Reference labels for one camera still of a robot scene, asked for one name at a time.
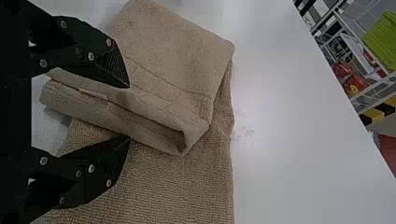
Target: white table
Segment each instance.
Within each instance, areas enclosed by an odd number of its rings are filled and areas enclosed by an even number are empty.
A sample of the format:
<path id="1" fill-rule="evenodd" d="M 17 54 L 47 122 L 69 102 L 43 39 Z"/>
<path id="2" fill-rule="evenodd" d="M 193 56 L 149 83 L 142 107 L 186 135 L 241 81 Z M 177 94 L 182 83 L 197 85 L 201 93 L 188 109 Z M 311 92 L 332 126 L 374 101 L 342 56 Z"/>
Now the white table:
<path id="1" fill-rule="evenodd" d="M 103 27 L 125 0 L 36 0 Z M 393 224 L 396 180 L 291 0 L 162 0 L 234 42 L 235 223 Z M 68 118 L 37 102 L 33 145 L 56 149 Z"/>

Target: store shelf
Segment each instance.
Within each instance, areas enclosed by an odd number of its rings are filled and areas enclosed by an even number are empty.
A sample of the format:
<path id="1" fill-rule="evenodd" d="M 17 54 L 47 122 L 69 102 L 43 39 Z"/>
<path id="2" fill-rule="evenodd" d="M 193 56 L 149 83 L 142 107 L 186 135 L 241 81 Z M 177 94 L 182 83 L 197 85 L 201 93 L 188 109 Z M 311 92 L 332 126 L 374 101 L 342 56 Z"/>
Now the store shelf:
<path id="1" fill-rule="evenodd" d="M 379 67 L 387 74 L 387 76 L 391 75 L 392 71 L 388 70 L 388 68 L 384 64 L 382 64 L 381 61 L 378 60 L 378 58 L 376 58 L 376 56 L 370 51 L 370 49 L 367 48 L 366 45 L 364 45 L 364 43 L 360 39 L 361 35 L 356 35 L 354 30 L 350 28 L 349 24 L 351 23 L 351 21 L 349 23 L 346 22 L 344 20 L 344 18 L 340 15 L 340 13 L 338 13 L 335 10 L 333 11 L 333 13 L 334 13 L 335 18 L 340 22 L 340 24 L 351 34 L 351 37 L 353 37 L 367 52 L 369 52 L 373 56 L 374 60 L 377 62 Z"/>
<path id="2" fill-rule="evenodd" d="M 371 75 L 373 73 L 376 74 L 375 69 L 369 64 L 369 62 L 364 57 L 364 51 L 363 51 L 364 46 L 362 46 L 361 43 L 359 43 L 359 41 L 355 37 L 346 34 L 340 34 L 340 36 L 341 38 L 343 38 L 343 40 L 346 42 L 347 46 L 352 51 L 355 58 L 364 68 L 366 74 L 367 75 Z"/>

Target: screw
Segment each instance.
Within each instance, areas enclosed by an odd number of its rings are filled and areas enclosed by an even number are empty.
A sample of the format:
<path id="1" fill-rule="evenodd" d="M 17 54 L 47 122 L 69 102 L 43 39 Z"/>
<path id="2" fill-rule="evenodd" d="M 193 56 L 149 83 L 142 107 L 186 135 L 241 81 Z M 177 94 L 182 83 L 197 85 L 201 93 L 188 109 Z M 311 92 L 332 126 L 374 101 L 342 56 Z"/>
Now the screw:
<path id="1" fill-rule="evenodd" d="M 62 197 L 61 199 L 59 199 L 59 204 L 64 204 L 64 202 L 66 202 L 66 198 Z"/>
<path id="2" fill-rule="evenodd" d="M 106 182 L 106 187 L 110 188 L 110 186 L 111 186 L 111 179 L 108 179 Z"/>
<path id="3" fill-rule="evenodd" d="M 65 21 L 61 21 L 61 27 L 66 29 L 67 27 L 67 23 Z"/>
<path id="4" fill-rule="evenodd" d="M 47 61 L 45 59 L 41 59 L 40 60 L 40 66 L 42 68 L 46 68 L 49 64 L 47 63 Z"/>
<path id="5" fill-rule="evenodd" d="M 91 165 L 88 167 L 88 173 L 92 174 L 94 170 L 95 170 L 95 166 L 94 166 L 93 164 L 91 164 Z"/>
<path id="6" fill-rule="evenodd" d="M 40 165 L 45 165 L 45 164 L 47 164 L 48 161 L 49 161 L 49 159 L 47 157 L 41 157 L 40 158 Z"/>
<path id="7" fill-rule="evenodd" d="M 89 52 L 89 53 L 88 53 L 88 60 L 90 60 L 90 61 L 95 60 L 95 55 L 93 55 L 92 52 Z"/>
<path id="8" fill-rule="evenodd" d="M 80 178 L 82 176 L 82 172 L 80 170 L 76 171 L 76 177 Z"/>
<path id="9" fill-rule="evenodd" d="M 80 54 L 81 53 L 81 49 L 80 48 L 76 48 L 76 54 Z"/>
<path id="10" fill-rule="evenodd" d="M 111 39 L 106 40 L 107 45 L 110 47 L 111 46 Z"/>

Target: towel fold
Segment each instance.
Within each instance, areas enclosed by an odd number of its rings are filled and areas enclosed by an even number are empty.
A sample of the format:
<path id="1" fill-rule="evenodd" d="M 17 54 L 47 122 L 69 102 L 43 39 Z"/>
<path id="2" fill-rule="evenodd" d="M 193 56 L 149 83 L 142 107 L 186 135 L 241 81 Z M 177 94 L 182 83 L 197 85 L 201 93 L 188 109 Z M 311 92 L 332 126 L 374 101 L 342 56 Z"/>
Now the towel fold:
<path id="1" fill-rule="evenodd" d="M 185 155 L 209 129 L 233 44 L 145 0 L 128 2 L 106 32 L 119 45 L 131 88 L 54 69 L 40 101 L 150 147 Z"/>
<path id="2" fill-rule="evenodd" d="M 216 96 L 212 124 L 190 153 L 180 158 L 137 144 L 129 149 L 120 179 L 112 189 L 77 208 L 52 210 L 40 221 L 232 224 L 231 67 L 229 64 Z M 115 135 L 73 119 L 60 155 Z"/>

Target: beige towel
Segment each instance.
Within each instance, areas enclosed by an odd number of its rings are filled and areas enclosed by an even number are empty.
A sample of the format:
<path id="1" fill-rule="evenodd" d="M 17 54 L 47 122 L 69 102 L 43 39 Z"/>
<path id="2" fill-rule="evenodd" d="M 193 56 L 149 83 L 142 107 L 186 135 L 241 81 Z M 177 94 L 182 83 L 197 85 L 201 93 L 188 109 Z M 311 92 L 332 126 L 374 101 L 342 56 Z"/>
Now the beige towel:
<path id="1" fill-rule="evenodd" d="M 231 64 L 216 97 L 210 128 L 190 153 L 180 158 L 142 144 L 131 147 L 112 189 L 91 203 L 49 212 L 48 223 L 233 223 L 230 73 Z M 61 154 L 114 135 L 74 119 Z"/>
<path id="2" fill-rule="evenodd" d="M 107 32 L 120 47 L 131 88 L 116 89 L 55 69 L 40 101 L 148 146 L 185 155 L 212 122 L 233 44 L 146 0 L 127 3 Z"/>

